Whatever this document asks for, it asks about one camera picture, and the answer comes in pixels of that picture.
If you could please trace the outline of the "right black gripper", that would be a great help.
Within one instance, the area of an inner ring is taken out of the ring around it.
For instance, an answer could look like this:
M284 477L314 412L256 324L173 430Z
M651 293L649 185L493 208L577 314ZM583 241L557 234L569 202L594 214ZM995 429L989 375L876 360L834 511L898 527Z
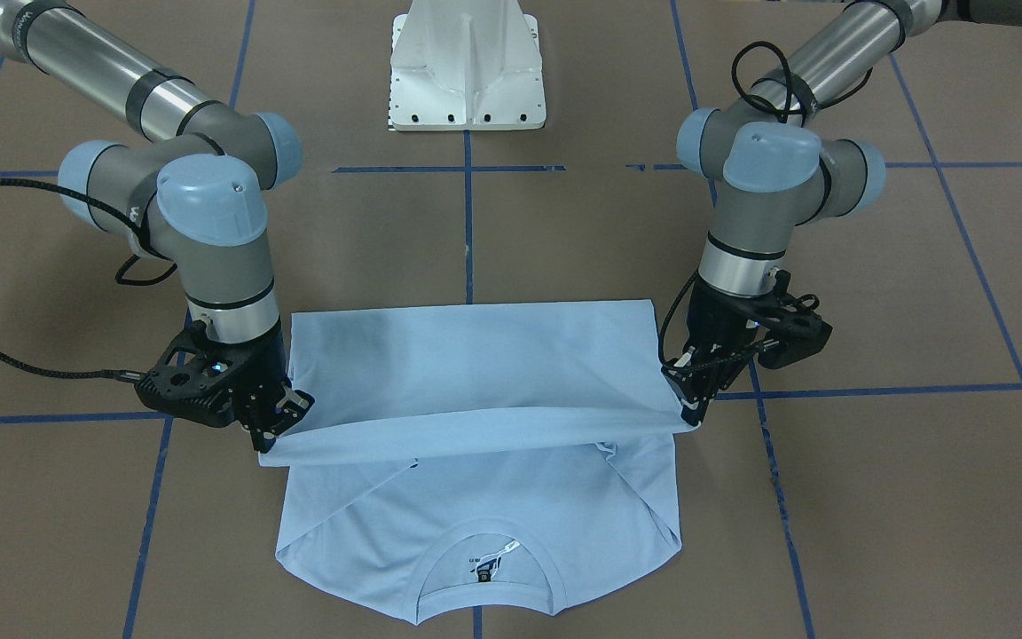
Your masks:
M269 453L279 440L300 423L310 409L310 395L291 387L287 376L287 349L281 333L253 343L234 345L216 355L231 361L212 397L211 428L239 423L250 432L257 453Z

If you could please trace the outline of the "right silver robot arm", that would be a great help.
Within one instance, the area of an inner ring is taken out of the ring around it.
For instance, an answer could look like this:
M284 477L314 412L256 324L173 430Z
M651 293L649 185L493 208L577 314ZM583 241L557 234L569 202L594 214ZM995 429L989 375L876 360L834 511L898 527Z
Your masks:
M191 317L145 372L60 371L2 351L0 361L48 379L129 383L147 408L216 429L238 424L256 452L270 452L315 403L287 377L263 201L299 173L295 127L235 112L65 1L0 1L0 54L57 78L147 141L82 143L53 185L0 178L0 187L56 193L81 221L125 239L131 262L167 262Z

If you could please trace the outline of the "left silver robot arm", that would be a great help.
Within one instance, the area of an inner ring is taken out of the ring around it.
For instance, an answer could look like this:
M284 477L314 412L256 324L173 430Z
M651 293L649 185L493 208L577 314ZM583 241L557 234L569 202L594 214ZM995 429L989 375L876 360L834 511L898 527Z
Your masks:
M750 86L734 80L737 101L689 115L677 135L687 170L715 187L715 218L687 300L687 341L662 372L686 424L751 363L777 369L808 359L832 326L819 299L791 294L783 259L792 231L871 206L884 190L885 161L856 140L824 141L808 125L848 99L869 72L911 36L937 22L941 1L854 1L778 69Z

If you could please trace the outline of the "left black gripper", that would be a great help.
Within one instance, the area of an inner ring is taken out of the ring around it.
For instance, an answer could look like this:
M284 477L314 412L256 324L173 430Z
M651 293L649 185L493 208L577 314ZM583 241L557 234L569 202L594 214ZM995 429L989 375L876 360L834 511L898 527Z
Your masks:
M662 319L663 336L685 298L687 338L679 357L662 357L662 373L680 401L681 420L696 429L703 424L709 400L730 387L747 361L762 351L753 340L762 309L774 303L774 292L726 294L701 276L690 275Z

